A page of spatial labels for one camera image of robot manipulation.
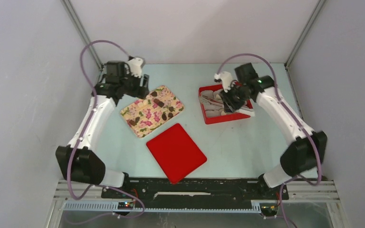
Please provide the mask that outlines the white handled metal tongs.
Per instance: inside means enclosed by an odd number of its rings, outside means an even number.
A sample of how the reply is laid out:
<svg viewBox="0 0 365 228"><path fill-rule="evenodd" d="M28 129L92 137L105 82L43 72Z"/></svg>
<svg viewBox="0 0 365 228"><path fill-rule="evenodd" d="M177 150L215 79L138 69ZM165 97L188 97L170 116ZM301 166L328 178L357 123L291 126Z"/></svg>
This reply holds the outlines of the white handled metal tongs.
<svg viewBox="0 0 365 228"><path fill-rule="evenodd" d="M245 105L236 111L230 112L230 111L225 111L224 104L222 101L215 100L215 99L205 96L205 95L200 95L199 100L200 100L200 103L204 107L205 116L208 118L230 115L230 114L244 114L247 116L251 116L251 115L255 114L255 112L252 108L248 108Z"/></svg>

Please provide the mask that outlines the red chocolate box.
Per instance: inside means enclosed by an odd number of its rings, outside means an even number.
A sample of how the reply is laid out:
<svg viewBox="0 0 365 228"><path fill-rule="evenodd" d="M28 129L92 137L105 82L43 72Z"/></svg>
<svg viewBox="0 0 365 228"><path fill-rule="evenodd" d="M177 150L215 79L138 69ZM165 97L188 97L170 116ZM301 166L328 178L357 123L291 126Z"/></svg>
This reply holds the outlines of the red chocolate box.
<svg viewBox="0 0 365 228"><path fill-rule="evenodd" d="M217 85L209 85L209 86L203 86L200 87L198 90L198 96L201 95L201 92L203 91L217 91L222 89L222 85L217 84ZM202 110L202 115L204 118L204 122L206 124L217 124L217 123L222 123L222 122L228 122L228 121L235 121L235 120L240 120L240 119L247 119L250 117L255 116L255 112L252 109L252 104L251 102L248 100L246 106L250 109L250 112L247 113L233 113L233 114L227 114L227 115L218 115L215 117L211 117L210 115L206 114L206 110L205 110L205 106L204 104L200 103L201 106L201 110Z"/></svg>

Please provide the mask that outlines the red box lid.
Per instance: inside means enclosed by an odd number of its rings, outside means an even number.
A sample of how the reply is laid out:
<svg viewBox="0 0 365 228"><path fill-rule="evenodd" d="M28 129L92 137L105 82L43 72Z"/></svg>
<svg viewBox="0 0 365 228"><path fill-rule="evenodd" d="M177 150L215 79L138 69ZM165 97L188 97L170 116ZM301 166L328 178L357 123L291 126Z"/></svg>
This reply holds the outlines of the red box lid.
<svg viewBox="0 0 365 228"><path fill-rule="evenodd" d="M177 184L207 162L179 123L149 140L146 146L171 184Z"/></svg>

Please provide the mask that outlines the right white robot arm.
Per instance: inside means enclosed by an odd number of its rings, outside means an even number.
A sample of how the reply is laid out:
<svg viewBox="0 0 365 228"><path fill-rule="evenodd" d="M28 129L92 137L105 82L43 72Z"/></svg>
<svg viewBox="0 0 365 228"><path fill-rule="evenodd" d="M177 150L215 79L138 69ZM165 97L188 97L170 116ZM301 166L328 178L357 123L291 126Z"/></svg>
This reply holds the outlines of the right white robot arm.
<svg viewBox="0 0 365 228"><path fill-rule="evenodd" d="M235 73L236 79L226 71L214 75L215 82L220 82L223 88L224 110L235 112L251 99L273 119L288 144L279 164L259 177L258 194L269 199L276 193L277 186L313 168L317 169L320 181L327 135L323 131L316 132L300 119L271 76L258 76L251 63L235 68Z"/></svg>

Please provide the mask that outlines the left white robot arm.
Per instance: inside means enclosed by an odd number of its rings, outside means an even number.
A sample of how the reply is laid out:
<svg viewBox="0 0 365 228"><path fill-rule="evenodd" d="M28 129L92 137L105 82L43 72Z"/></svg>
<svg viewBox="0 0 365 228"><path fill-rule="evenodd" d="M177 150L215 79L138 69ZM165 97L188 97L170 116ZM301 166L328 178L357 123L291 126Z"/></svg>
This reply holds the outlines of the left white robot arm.
<svg viewBox="0 0 365 228"><path fill-rule="evenodd" d="M142 73L145 60L130 57L127 62L106 63L104 81L94 86L88 111L75 136L55 155L63 178L69 181L113 187L120 198L129 196L131 184L127 173L106 167L97 151L100 136L110 115L123 95L145 98L149 76Z"/></svg>

